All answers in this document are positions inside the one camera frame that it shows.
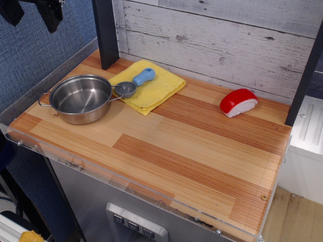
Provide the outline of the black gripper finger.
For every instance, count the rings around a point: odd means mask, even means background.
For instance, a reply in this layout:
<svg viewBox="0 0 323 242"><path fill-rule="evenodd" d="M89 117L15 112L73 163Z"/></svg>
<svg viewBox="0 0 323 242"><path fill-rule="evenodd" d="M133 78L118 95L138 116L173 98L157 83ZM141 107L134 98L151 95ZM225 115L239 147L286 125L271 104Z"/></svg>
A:
<svg viewBox="0 0 323 242"><path fill-rule="evenodd" d="M24 16L24 11L18 1L1 0L1 15L9 24L15 27Z"/></svg>
<svg viewBox="0 0 323 242"><path fill-rule="evenodd" d="M63 1L37 1L36 7L49 33L54 33L63 20Z"/></svg>

